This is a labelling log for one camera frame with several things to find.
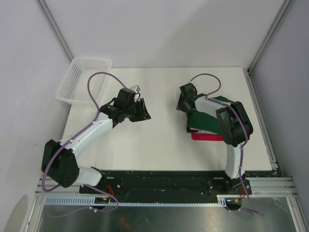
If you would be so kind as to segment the pink t shirt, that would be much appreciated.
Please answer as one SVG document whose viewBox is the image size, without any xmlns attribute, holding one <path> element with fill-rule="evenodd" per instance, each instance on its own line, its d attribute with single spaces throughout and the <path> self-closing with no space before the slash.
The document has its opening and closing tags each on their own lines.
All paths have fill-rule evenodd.
<svg viewBox="0 0 309 232">
<path fill-rule="evenodd" d="M 212 132 L 212 131 L 208 131 L 208 130 L 198 130 L 196 133 L 218 135 L 218 133 L 215 133 L 215 132 Z"/>
</svg>

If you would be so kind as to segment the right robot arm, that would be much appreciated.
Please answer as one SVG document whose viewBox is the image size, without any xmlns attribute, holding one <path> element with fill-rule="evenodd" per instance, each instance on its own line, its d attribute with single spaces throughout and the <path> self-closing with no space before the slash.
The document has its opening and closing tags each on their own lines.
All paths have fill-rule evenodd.
<svg viewBox="0 0 309 232">
<path fill-rule="evenodd" d="M 176 109 L 187 115 L 189 129 L 202 129 L 219 135 L 226 144 L 223 189 L 234 194 L 240 188 L 237 179 L 243 178 L 244 147 L 253 133 L 253 125 L 239 101 L 210 98 L 205 94 L 181 93 Z"/>
</svg>

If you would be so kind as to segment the black t shirt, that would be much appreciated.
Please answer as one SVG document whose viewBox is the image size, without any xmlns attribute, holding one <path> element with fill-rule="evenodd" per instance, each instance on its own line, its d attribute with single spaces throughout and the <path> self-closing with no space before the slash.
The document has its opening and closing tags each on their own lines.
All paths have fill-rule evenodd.
<svg viewBox="0 0 309 232">
<path fill-rule="evenodd" d="M 192 133 L 193 130 L 191 129 L 191 121 L 192 121 L 192 114 L 187 114 L 187 123 L 186 123 L 186 132 Z"/>
</svg>

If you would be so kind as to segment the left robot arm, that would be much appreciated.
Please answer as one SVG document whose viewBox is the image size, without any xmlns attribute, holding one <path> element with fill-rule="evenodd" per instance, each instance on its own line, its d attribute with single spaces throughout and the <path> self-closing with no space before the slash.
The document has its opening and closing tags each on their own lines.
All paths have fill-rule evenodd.
<svg viewBox="0 0 309 232">
<path fill-rule="evenodd" d="M 119 105 L 116 98 L 97 107 L 97 113 L 82 129 L 58 142 L 50 140 L 45 144 L 42 160 L 42 189 L 47 189 L 46 178 L 57 182 L 58 187 L 70 187 L 73 184 L 89 185 L 96 193 L 102 193 L 107 182 L 103 173 L 94 167 L 83 167 L 78 158 L 98 137 L 113 129 L 125 119 L 139 122 L 151 119 L 143 98 L 128 105 Z"/>
</svg>

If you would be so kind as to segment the green t shirt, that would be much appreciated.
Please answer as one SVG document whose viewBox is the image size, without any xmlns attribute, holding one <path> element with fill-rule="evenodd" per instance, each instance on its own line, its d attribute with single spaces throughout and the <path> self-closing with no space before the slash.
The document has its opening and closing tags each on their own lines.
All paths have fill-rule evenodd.
<svg viewBox="0 0 309 232">
<path fill-rule="evenodd" d="M 198 130 L 220 133 L 216 110 L 223 108 L 221 104 L 209 101 L 206 97 L 195 100 L 196 111 L 192 112 L 192 133 Z"/>
</svg>

